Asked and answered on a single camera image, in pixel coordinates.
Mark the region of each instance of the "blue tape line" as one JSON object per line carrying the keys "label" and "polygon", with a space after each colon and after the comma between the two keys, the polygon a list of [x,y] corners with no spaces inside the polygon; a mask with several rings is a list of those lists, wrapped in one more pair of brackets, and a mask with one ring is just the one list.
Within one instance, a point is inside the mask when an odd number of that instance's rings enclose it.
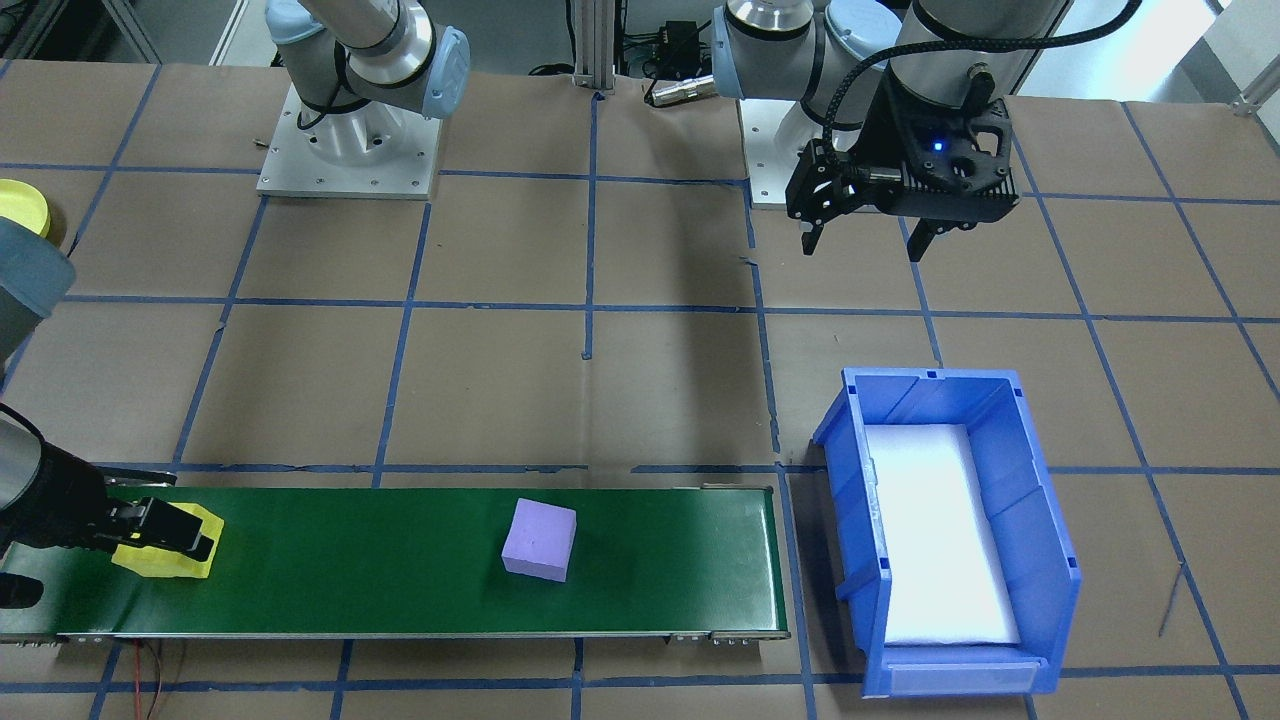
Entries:
{"label": "blue tape line", "polygon": [[257,176],[260,168],[186,168],[178,165],[122,165],[118,173],[170,173],[191,176]]}
{"label": "blue tape line", "polygon": [[742,213],[746,215],[746,249],[755,250],[755,223],[751,222],[751,186],[742,183]]}
{"label": "blue tape line", "polygon": [[602,678],[582,683],[588,688],[709,688],[724,685],[795,685],[803,682],[796,674],[769,675],[666,675]]}
{"label": "blue tape line", "polygon": [[[221,305],[225,297],[207,296],[160,296],[160,295],[92,295],[73,293],[63,299],[64,302],[116,302],[116,304],[151,304],[151,305]],[[300,307],[402,307],[399,300],[361,300],[337,297],[236,297],[236,305],[279,305]],[[465,300],[415,300],[415,309],[440,309],[440,310],[536,310],[536,311],[564,311],[581,313],[589,306],[580,302],[485,302]],[[740,314],[756,313],[756,307],[745,305],[626,305],[594,304],[590,306],[594,313],[708,313],[708,314]],[[913,309],[887,309],[887,307],[765,307],[768,315],[861,315],[861,316],[893,316],[893,318],[923,318],[924,311]],[[1211,315],[1094,315],[1080,313],[1018,313],[1005,310],[933,310],[933,318],[968,318],[968,319],[1019,319],[1019,320],[1107,320],[1115,323],[1210,323],[1210,324],[1280,324],[1280,318],[1263,316],[1211,316]]]}
{"label": "blue tape line", "polygon": [[115,665],[120,661],[120,643],[111,646],[111,652],[106,656],[106,666],[102,667],[102,680],[97,684],[93,694],[93,705],[88,710],[88,720],[101,720],[102,706],[106,703],[106,693],[110,691],[111,678],[115,675]]}
{"label": "blue tape line", "polygon": [[765,307],[765,315],[867,315],[884,318],[919,318],[919,310],[896,310],[891,307]]}
{"label": "blue tape line", "polygon": [[413,307],[434,310],[559,310],[581,313],[586,305],[577,302],[465,302],[448,300],[415,300]]}
{"label": "blue tape line", "polygon": [[572,691],[570,700],[571,720],[582,720],[582,664],[585,660],[582,638],[573,638],[573,678],[570,683]]}
{"label": "blue tape line", "polygon": [[1231,665],[1233,675],[1280,675],[1280,665]]}
{"label": "blue tape line", "polygon": [[750,315],[756,307],[741,305],[594,305],[596,313],[710,313],[724,315]]}
{"label": "blue tape line", "polygon": [[591,95],[591,137],[590,137],[590,165],[586,188],[586,311],[584,313],[584,340],[582,360],[590,360],[595,351],[595,218],[596,218],[596,190],[599,186],[599,158],[600,158],[600,101],[604,95],[595,92]]}
{"label": "blue tape line", "polygon": [[225,297],[160,296],[160,295],[84,295],[63,297],[63,302],[115,302],[131,305],[221,305]]}
{"label": "blue tape line", "polygon": [[61,165],[56,163],[0,163],[6,170],[68,170],[86,173],[105,173],[110,165]]}
{"label": "blue tape line", "polygon": [[[349,674],[349,656],[346,657]],[[1233,675],[1267,676],[1280,675],[1280,665],[1146,665],[1130,667],[1065,667],[1065,679],[1091,678],[1170,678],[1170,676],[1219,676]],[[115,667],[104,676],[114,676]],[[223,682],[223,680],[184,680],[166,684],[168,693],[204,692],[404,692],[404,691],[525,691],[525,689],[572,689],[572,678],[406,678],[351,680],[343,674],[343,661],[339,660],[339,679],[335,680],[276,680],[276,682]],[[864,680],[861,673],[814,673],[814,685],[849,685]],[[803,674],[758,674],[758,675],[634,675],[621,678],[602,678],[584,680],[584,688],[664,688],[664,687],[721,687],[721,685],[795,685],[803,684]],[[155,692],[154,682],[142,683],[143,692]],[[132,693],[133,683],[118,682],[46,682],[46,683],[0,683],[3,694],[70,694],[70,693]]]}
{"label": "blue tape line", "polygon": [[392,421],[396,416],[396,401],[399,397],[399,377],[404,368],[404,348],[408,346],[408,328],[413,319],[413,299],[417,295],[419,278],[422,274],[422,256],[426,255],[428,227],[431,224],[431,205],[422,208],[422,222],[417,228],[417,249],[413,251],[413,269],[408,274],[408,290],[404,291],[404,310],[401,314],[401,329],[396,340],[396,359],[392,361],[392,378],[387,388],[387,406],[383,411],[383,429],[378,434],[378,454],[374,459],[374,478],[370,487],[383,484],[383,471],[387,464],[387,445],[392,438]]}
{"label": "blue tape line", "polygon": [[102,172],[116,172],[116,173],[170,173],[170,174],[191,174],[191,176],[256,176],[261,170],[257,168],[197,168],[197,167],[183,167],[183,165],[92,165],[92,164],[78,164],[78,163],[0,163],[0,169],[14,169],[14,170],[60,170],[60,172],[84,172],[84,173],[102,173]]}
{"label": "blue tape line", "polygon": [[636,465],[631,474],[684,475],[701,474],[759,474],[773,473],[773,465]]}
{"label": "blue tape line", "polygon": [[[902,246],[910,243],[911,232],[906,229],[906,219],[897,219],[897,229],[902,233]],[[924,278],[920,277],[920,264],[911,263],[911,278],[915,279],[915,295],[920,299],[920,314],[924,316],[924,329],[929,333],[929,346],[933,347],[933,360],[938,364],[938,368],[945,368],[946,363],[942,361],[942,347],[938,345],[938,333],[933,328],[933,313],[929,311],[929,299],[924,293]]]}
{"label": "blue tape line", "polygon": [[745,179],[732,178],[641,178],[632,176],[599,176],[602,182],[630,182],[641,184],[718,184],[724,187],[742,187],[750,193],[750,186]]}
{"label": "blue tape line", "polygon": [[[169,473],[372,473],[374,465],[287,465],[271,462],[128,462],[95,459],[97,465],[132,468],[134,470],[159,470]],[[791,475],[826,473],[824,465],[783,465]],[[568,470],[589,470],[588,465],[431,465],[431,464],[384,464],[387,473],[402,474],[553,474]],[[1055,475],[1240,475],[1240,477],[1280,477],[1280,468],[1229,468],[1229,466],[1149,466],[1138,465],[1051,465]],[[636,465],[631,474],[685,475],[685,474],[726,474],[751,475],[773,473],[773,465]]]}
{"label": "blue tape line", "polygon": [[274,305],[291,307],[403,307],[399,300],[311,300],[302,297],[237,297],[236,305]]}
{"label": "blue tape line", "polygon": [[1023,193],[1027,197],[1043,197],[1047,200],[1111,200],[1116,202],[1169,202],[1167,197],[1155,195],[1093,195],[1088,192],[1038,192]]}
{"label": "blue tape line", "polygon": [[160,473],[372,473],[372,465],[284,465],[273,462],[114,462],[95,459],[95,465],[155,470]]}
{"label": "blue tape line", "polygon": [[205,397],[205,388],[209,386],[209,375],[214,370],[214,359],[218,348],[223,345],[223,336],[227,332],[227,323],[230,319],[236,295],[239,292],[241,281],[244,279],[244,269],[248,266],[250,255],[253,252],[253,243],[257,241],[257,232],[262,227],[262,217],[266,214],[268,199],[264,196],[257,204],[257,213],[253,214],[253,224],[250,225],[248,237],[244,240],[244,250],[241,251],[239,264],[236,265],[236,275],[232,286],[227,290],[223,302],[223,313],[218,318],[218,329],[209,342],[209,352],[205,354],[205,365],[200,369],[200,379],[196,380],[196,391],[191,396],[191,405],[187,406],[187,416],[182,421],[182,430],[178,434],[178,445],[173,450],[173,461],[180,462],[182,455],[187,451],[187,441],[191,438],[191,428],[196,424],[196,413],[200,410],[200,401]]}
{"label": "blue tape line", "polygon": [[787,542],[787,565],[791,570],[791,605],[796,615],[796,646],[800,651],[800,682],[804,685],[805,715],[818,720],[818,701],[813,692],[813,665],[809,660],[809,621],[804,611],[804,583],[800,580],[800,546],[796,541],[795,511],[791,505],[791,483],[782,464],[776,466],[778,495],[782,497],[782,530]]}
{"label": "blue tape line", "polygon": [[[1027,155],[1023,152],[1016,137],[1014,137],[1014,146],[1021,156],[1023,169],[1027,172],[1027,181],[1030,183],[1033,191],[1038,191],[1034,174],[1032,173],[1030,165],[1027,163]],[[1213,653],[1217,657],[1219,665],[1226,667],[1226,653],[1222,651],[1222,643],[1217,637],[1217,632],[1213,629],[1213,623],[1208,616],[1208,607],[1204,605],[1204,597],[1201,594],[1199,585],[1196,583],[1190,564],[1187,562],[1187,555],[1183,552],[1181,542],[1178,539],[1178,530],[1174,528],[1174,521],[1169,515],[1165,498],[1161,495],[1160,488],[1156,486],[1156,477],[1151,471],[1151,464],[1148,462],[1147,454],[1143,450],[1142,439],[1138,437],[1138,428],[1133,421],[1133,416],[1129,414],[1129,406],[1125,404],[1124,396],[1120,393],[1120,384],[1116,380],[1114,369],[1111,368],[1111,361],[1107,357],[1106,348],[1102,346],[1102,338],[1098,336],[1096,324],[1089,318],[1088,305],[1084,301],[1084,295],[1080,292],[1079,283],[1075,281],[1075,273],[1071,270],[1070,261],[1068,261],[1066,251],[1064,250],[1062,241],[1057,234],[1057,228],[1053,225],[1053,219],[1050,217],[1048,205],[1046,205],[1043,197],[1037,199],[1037,202],[1039,204],[1041,214],[1044,217],[1044,223],[1048,227],[1048,234],[1053,241],[1053,247],[1057,250],[1059,259],[1062,261],[1062,269],[1066,272],[1066,279],[1071,284],[1071,292],[1075,293],[1075,300],[1080,306],[1080,313],[1085,315],[1084,324],[1089,329],[1089,337],[1092,338],[1093,347],[1098,354],[1098,360],[1102,363],[1102,370],[1107,377],[1107,383],[1111,386],[1111,393],[1114,395],[1116,405],[1120,409],[1120,416],[1124,419],[1125,429],[1133,442],[1134,452],[1137,452],[1138,461],[1146,470],[1144,475],[1147,478],[1147,486],[1156,501],[1156,509],[1160,512],[1161,521],[1165,524],[1165,532],[1167,533],[1169,541],[1174,547],[1175,556],[1180,562],[1183,562],[1187,587],[1190,591],[1192,598],[1196,601],[1196,609],[1199,611],[1201,621],[1204,624],[1204,630],[1208,633],[1210,644],[1213,646]],[[1244,701],[1240,698],[1239,688],[1236,688],[1235,680],[1230,674],[1226,674],[1226,683],[1231,689],[1231,697],[1235,700],[1235,706],[1240,712],[1242,720],[1248,720],[1248,712],[1244,710]]]}
{"label": "blue tape line", "polygon": [[101,689],[102,683],[0,683],[0,694],[87,694]]}
{"label": "blue tape line", "polygon": [[518,178],[518,179],[576,179],[586,181],[590,176],[579,173],[517,173],[507,170],[440,170],[442,176],[470,178]]}
{"label": "blue tape line", "polygon": [[342,659],[338,660],[338,680],[333,689],[333,705],[329,707],[329,720],[342,720],[342,701],[347,691],[347,673],[351,670],[351,653],[355,641],[342,642]]}
{"label": "blue tape line", "polygon": [[133,137],[133,129],[138,127],[138,119],[142,118],[142,110],[146,109],[147,100],[151,99],[151,91],[156,87],[156,81],[160,78],[161,68],[164,68],[164,65],[156,65],[155,70],[151,72],[151,79],[147,81],[147,87],[142,91],[138,106],[133,110],[133,117],[129,118],[129,124],[124,128],[124,136],[120,138],[120,145],[115,149],[115,155],[111,156],[111,163],[102,174],[102,182],[97,184],[97,192],[93,193],[93,200],[90,201],[88,209],[84,210],[84,217],[81,218],[79,227],[76,228],[76,237],[72,238],[72,246],[67,249],[68,258],[70,258],[72,252],[76,252],[81,240],[84,237],[84,232],[88,229],[88,223],[93,218],[93,213],[97,211],[97,206],[102,201],[102,196],[106,195],[106,186],[111,182],[111,176],[115,173],[115,168],[120,164],[124,149],[129,145],[129,138]]}
{"label": "blue tape line", "polygon": [[1176,197],[1174,200],[1183,205],[1280,205],[1280,200],[1256,200],[1233,197]]}
{"label": "blue tape line", "polygon": [[553,691],[568,689],[571,680],[566,678],[472,678],[453,679],[407,679],[407,680],[348,680],[346,692],[403,692],[403,691]]}
{"label": "blue tape line", "polygon": [[1267,370],[1267,364],[1262,360],[1262,354],[1258,352],[1257,346],[1253,345],[1253,338],[1249,337],[1248,328],[1240,322],[1240,314],[1235,310],[1235,304],[1231,302],[1231,297],[1226,293],[1226,286],[1222,284],[1221,278],[1217,275],[1217,270],[1213,268],[1213,263],[1208,258],[1208,252],[1204,251],[1204,245],[1201,243],[1199,236],[1196,233],[1196,228],[1192,227],[1190,218],[1187,217],[1187,210],[1183,209],[1183,204],[1178,201],[1174,195],[1174,187],[1169,183],[1169,178],[1165,177],[1165,170],[1160,167],[1156,160],[1156,154],[1151,151],[1151,146],[1147,143],[1147,137],[1142,135],[1142,128],[1138,127],[1138,120],[1133,117],[1133,111],[1129,110],[1129,105],[1125,102],[1120,104],[1126,118],[1129,118],[1129,124],[1133,127],[1134,135],[1138,136],[1138,142],[1142,143],[1142,149],[1147,152],[1147,159],[1151,160],[1151,167],[1156,169],[1156,176],[1160,177],[1161,184],[1165,186],[1165,192],[1169,193],[1169,199],[1174,202],[1174,210],[1178,210],[1178,217],[1183,220],[1183,227],[1187,228],[1187,234],[1192,240],[1192,245],[1196,246],[1196,252],[1199,254],[1201,261],[1204,263],[1204,269],[1208,270],[1208,277],[1213,281],[1213,287],[1217,288],[1219,296],[1222,297],[1222,302],[1226,304],[1226,310],[1231,314],[1231,319],[1235,322],[1236,328],[1240,331],[1240,337],[1244,338],[1244,345],[1248,346],[1249,354],[1253,355],[1253,361],[1257,363],[1258,369],[1262,370],[1262,377],[1266,378],[1267,386],[1271,388],[1271,395],[1276,400],[1280,400],[1280,387],[1276,387],[1275,378],[1271,377],[1271,372]]}
{"label": "blue tape line", "polygon": [[760,360],[764,365],[764,400],[769,409],[769,441],[773,454],[782,452],[778,429],[778,404],[773,395],[773,361],[769,359],[769,329],[764,316],[764,290],[760,287],[760,268],[751,265],[751,288],[755,292],[755,325],[760,333]]}
{"label": "blue tape line", "polygon": [[448,473],[559,473],[562,470],[586,470],[586,465],[393,465],[387,464],[383,469],[388,473],[417,473],[417,474],[448,474]]}
{"label": "blue tape line", "polygon": [[1170,678],[1194,675],[1222,675],[1229,671],[1221,665],[1144,665],[1133,667],[1064,667],[1062,676],[1080,678]]}

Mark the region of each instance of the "yellow lid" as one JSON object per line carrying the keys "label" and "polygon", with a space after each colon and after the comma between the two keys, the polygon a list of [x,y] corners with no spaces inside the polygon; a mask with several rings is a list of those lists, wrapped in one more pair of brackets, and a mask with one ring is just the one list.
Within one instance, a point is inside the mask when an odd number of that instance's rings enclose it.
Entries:
{"label": "yellow lid", "polygon": [[49,202],[24,182],[0,178],[0,218],[9,218],[40,237],[49,236]]}

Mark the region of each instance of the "yellow foam block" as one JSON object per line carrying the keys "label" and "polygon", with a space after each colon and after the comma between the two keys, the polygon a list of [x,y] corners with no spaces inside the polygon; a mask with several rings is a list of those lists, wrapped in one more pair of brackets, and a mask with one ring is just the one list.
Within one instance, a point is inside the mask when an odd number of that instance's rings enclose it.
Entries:
{"label": "yellow foam block", "polygon": [[214,555],[218,553],[218,541],[223,537],[223,519],[195,502],[172,502],[170,505],[186,510],[204,521],[200,527],[200,534],[214,541],[214,548],[209,551],[209,560],[196,562],[172,550],[122,544],[111,555],[111,562],[128,568],[143,578],[207,578],[209,570],[214,565]]}

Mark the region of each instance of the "floor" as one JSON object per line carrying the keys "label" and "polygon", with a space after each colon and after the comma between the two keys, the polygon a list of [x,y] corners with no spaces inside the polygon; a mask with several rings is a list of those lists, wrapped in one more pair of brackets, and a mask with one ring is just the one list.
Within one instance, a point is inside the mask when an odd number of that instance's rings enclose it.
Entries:
{"label": "floor", "polygon": [[[5,402],[183,484],[768,483],[795,633],[166,642],[157,716],[1280,716],[1280,160],[1252,119],[1011,99],[1021,205],[913,266],[879,215],[804,258],[745,204],[733,104],[628,81],[475,76],[430,205],[261,199],[287,85],[0,64],[0,174],[50,197],[79,273]],[[1084,574],[1056,693],[860,700],[808,443],[846,365],[1021,374]],[[133,646],[6,646],[0,717],[131,717],[155,675]]]}

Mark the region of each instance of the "purple foam cube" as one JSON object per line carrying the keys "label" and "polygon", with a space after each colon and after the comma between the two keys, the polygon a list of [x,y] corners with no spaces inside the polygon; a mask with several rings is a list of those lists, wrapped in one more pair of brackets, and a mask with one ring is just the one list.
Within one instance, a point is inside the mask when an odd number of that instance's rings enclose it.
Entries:
{"label": "purple foam cube", "polygon": [[502,564],[508,573],[563,583],[576,530],[573,510],[521,497],[502,546]]}

